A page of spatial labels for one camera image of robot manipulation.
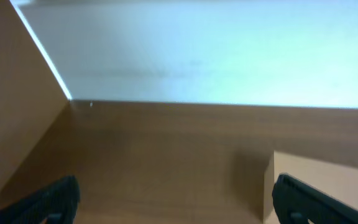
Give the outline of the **brown cardboard box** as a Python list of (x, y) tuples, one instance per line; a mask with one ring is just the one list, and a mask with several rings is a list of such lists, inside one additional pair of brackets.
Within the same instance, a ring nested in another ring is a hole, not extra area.
[(278, 223), (272, 190), (281, 173), (358, 210), (358, 168), (275, 151), (264, 174), (264, 223)]

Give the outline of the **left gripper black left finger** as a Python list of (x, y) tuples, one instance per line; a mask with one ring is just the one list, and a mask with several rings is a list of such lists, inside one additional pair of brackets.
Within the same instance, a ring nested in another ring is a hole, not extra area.
[(72, 224), (79, 202), (78, 181), (69, 175), (0, 210), (0, 224)]

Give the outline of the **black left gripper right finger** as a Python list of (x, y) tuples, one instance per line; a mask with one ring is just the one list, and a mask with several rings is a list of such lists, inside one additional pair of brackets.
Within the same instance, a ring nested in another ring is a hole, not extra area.
[(286, 173), (274, 183), (272, 199), (281, 224), (358, 224), (358, 210)]

